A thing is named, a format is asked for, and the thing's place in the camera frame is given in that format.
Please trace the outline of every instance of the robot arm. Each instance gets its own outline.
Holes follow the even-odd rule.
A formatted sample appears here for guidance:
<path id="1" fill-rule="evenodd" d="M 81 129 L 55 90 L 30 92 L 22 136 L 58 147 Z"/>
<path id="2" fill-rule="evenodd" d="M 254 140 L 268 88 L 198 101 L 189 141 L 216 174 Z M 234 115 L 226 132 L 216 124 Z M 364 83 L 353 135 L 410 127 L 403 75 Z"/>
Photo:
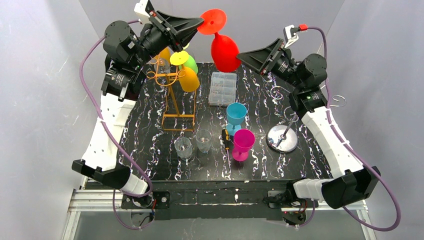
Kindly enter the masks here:
<path id="1" fill-rule="evenodd" d="M 341 133 L 319 87 L 327 78 L 326 59 L 316 53 L 303 61 L 292 59 L 288 46 L 299 39 L 298 32 L 307 29 L 304 24 L 287 26 L 285 41 L 278 38 L 265 48 L 240 53 L 237 58 L 256 73 L 266 75 L 271 72 L 294 87 L 289 95 L 290 106 L 315 137 L 331 168 L 334 179 L 294 180 L 287 186 L 281 201 L 291 203 L 298 199 L 314 199 L 326 201 L 337 209 L 368 198 L 378 180 L 344 147 L 349 141 L 341 135 L 341 142 L 331 129 L 332 125 Z"/>
<path id="2" fill-rule="evenodd" d="M 112 22 L 104 32 L 107 57 L 100 101 L 103 119 L 98 119 L 86 152 L 82 159 L 73 161 L 72 169 L 105 186 L 141 195 L 148 184 L 117 162 L 118 149 L 103 124 L 119 143 L 146 78 L 142 66 L 168 46 L 175 52 L 182 51 L 204 20 L 155 11 L 149 0 L 141 0 L 134 11 L 144 23 L 140 36 L 125 21 Z"/>

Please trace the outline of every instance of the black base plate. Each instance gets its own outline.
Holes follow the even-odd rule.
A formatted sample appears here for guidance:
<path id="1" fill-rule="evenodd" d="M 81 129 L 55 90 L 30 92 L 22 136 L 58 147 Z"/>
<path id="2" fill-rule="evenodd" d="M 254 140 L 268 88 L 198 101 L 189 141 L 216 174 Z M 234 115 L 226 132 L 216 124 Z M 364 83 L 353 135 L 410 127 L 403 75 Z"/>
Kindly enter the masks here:
<path id="1" fill-rule="evenodd" d="M 286 190 L 287 180 L 251 181 L 153 181 L 155 220 L 170 219 L 283 219 L 279 208 L 263 203 L 269 191 Z M 124 196 L 123 209 L 140 209 L 132 197 Z M 290 204 L 281 207 L 292 207 Z"/>

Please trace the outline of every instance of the black marble table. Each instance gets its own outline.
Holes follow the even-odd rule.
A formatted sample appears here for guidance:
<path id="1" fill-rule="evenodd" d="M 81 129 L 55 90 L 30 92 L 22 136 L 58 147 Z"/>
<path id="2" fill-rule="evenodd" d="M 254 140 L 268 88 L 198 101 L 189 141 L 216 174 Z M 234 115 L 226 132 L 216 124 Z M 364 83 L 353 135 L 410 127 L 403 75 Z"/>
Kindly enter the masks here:
<path id="1" fill-rule="evenodd" d="M 292 125 L 299 140 L 294 151 L 280 154 L 267 146 L 268 130 L 278 124 L 287 125 L 292 118 L 294 112 L 288 99 L 288 91 L 292 88 L 273 75 L 262 77 L 243 65 L 236 71 L 236 102 L 247 107 L 248 113 L 241 126 L 251 130 L 256 141 L 245 162 L 228 159 L 221 141 L 221 131 L 227 124 L 226 108 L 209 106 L 208 103 L 211 75 L 218 70 L 212 63 L 202 63 L 198 66 L 200 87 L 197 89 L 195 100 L 194 132 L 163 130 L 161 122 L 168 89 L 157 85 L 154 80 L 147 80 L 144 84 L 140 98 L 126 123 L 121 144 L 153 181 L 290 180 L 301 177 L 330 177 L 326 158 L 309 129 L 301 121 Z M 272 98 L 270 93 L 271 88 L 276 85 L 287 90 L 281 90 L 283 98 L 279 100 Z M 178 82 L 173 85 L 173 89 L 180 111 L 190 114 L 194 104 L 193 94 L 183 92 Z M 190 127 L 189 120 L 181 119 L 167 118 L 165 124 L 180 129 Z M 196 148 L 194 136 L 199 129 L 207 129 L 212 133 L 213 142 L 208 153 L 199 152 Z M 189 160 L 182 160 L 177 156 L 174 141 L 180 136 L 189 138 L 194 146 L 194 156 Z M 131 165 L 121 154 L 118 154 L 117 158 L 120 163 Z"/>

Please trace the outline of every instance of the red connector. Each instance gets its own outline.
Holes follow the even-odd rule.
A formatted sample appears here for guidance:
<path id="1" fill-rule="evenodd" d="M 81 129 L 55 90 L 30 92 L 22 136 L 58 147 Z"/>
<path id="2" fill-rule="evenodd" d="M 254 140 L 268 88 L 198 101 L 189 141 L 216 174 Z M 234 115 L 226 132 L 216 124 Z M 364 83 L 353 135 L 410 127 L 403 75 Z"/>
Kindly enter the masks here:
<path id="1" fill-rule="evenodd" d="M 300 31 L 306 31 L 306 30 L 308 30 L 308 25 L 306 25 L 306 24 L 300 24 L 299 25 L 299 30 Z"/>

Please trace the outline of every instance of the pink plastic cup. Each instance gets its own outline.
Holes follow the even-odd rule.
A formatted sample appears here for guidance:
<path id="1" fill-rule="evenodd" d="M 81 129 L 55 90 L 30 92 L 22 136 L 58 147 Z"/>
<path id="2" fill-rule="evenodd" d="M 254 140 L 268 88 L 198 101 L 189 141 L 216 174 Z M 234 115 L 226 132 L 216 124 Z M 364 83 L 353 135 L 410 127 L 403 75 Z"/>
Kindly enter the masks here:
<path id="1" fill-rule="evenodd" d="M 234 160 L 243 162 L 248 159 L 249 150 L 255 144 L 255 135 L 247 129 L 240 129 L 234 134 L 234 149 L 232 157 Z"/>

